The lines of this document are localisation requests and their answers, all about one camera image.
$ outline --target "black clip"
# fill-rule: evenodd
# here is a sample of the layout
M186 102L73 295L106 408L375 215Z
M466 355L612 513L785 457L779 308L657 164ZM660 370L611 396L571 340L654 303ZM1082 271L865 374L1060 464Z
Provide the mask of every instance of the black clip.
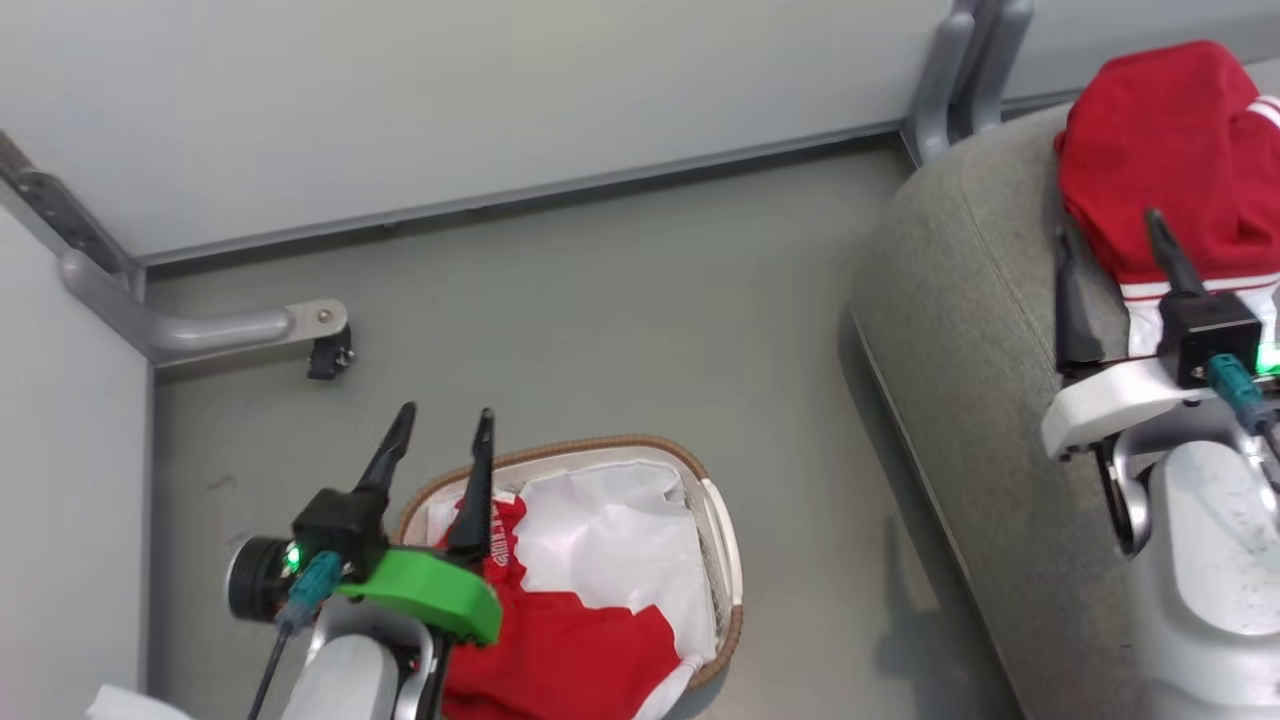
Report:
M351 348L351 324L342 332L316 338L311 346L311 368L307 378L312 380L333 380L349 365L356 352Z

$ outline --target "metal wall bracket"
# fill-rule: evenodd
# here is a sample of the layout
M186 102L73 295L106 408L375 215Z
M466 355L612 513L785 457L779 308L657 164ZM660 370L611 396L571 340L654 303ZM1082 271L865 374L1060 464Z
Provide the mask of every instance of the metal wall bracket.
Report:
M137 263L60 179L32 165L4 131L0 131L0 179L13 187L68 246L79 250L106 272L120 275L127 284L132 282Z
M978 8L977 51L957 88L951 117L960 137L1001 123L1005 85L1034 14L1036 0L984 0Z
M326 338L347 331L347 307L337 300L215 318L173 318L136 300L116 278L78 250L63 254L59 272L72 295L156 366ZM346 354L349 360L349 347Z
M951 147L947 127L951 97L973 41L978 1L955 0L951 13L933 33L924 73L902 123L902 142L916 167L937 159Z
M316 341L307 377L334 379L355 352L347 307L314 300L283 307L174 318L142 302L142 269L55 176L31 164L0 131L0 179L54 232L63 286L152 365L166 366L257 347Z

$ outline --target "white cloth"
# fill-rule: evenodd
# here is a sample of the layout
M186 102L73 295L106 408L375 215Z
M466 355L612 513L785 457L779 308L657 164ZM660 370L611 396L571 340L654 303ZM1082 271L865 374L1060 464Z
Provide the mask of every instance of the white cloth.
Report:
M588 607L658 606L681 664L635 720L660 720L689 679L716 657L716 621L698 527L680 474L630 461L530 482L516 557L530 592L572 592Z
M1211 291L1230 290L1231 283L1233 281L1208 281L1204 283L1204 287ZM1160 284L1164 286L1164 290L1160 291L1161 295L1169 292L1169 283ZM1276 287L1277 283L1272 282L1262 287L1234 290L1235 295L1262 320L1263 345L1276 341ZM1160 297L1148 296L1129 300L1128 296L1130 296L1130 292L1128 292L1128 287L1120 286L1120 288L1126 296L1124 302L1125 309L1129 310L1129 357L1155 355L1156 346L1160 343L1160 336L1165 328L1160 318Z

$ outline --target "white stripe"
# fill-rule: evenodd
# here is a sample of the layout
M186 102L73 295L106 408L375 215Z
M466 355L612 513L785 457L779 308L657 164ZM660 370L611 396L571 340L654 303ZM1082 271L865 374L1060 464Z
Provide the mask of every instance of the white stripe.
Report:
M1276 129L1280 129L1280 110L1272 108L1270 104L1261 101L1254 102L1253 105L1249 105L1249 111L1257 113L1258 115L1271 120L1271 123L1276 126Z
M1280 273L1268 275L1253 275L1248 278L1224 278L1219 281L1204 281L1207 290L1236 290L1242 287L1260 287L1280 283ZM1130 297L1155 297L1169 292L1169 283L1120 283L1120 295L1126 300Z

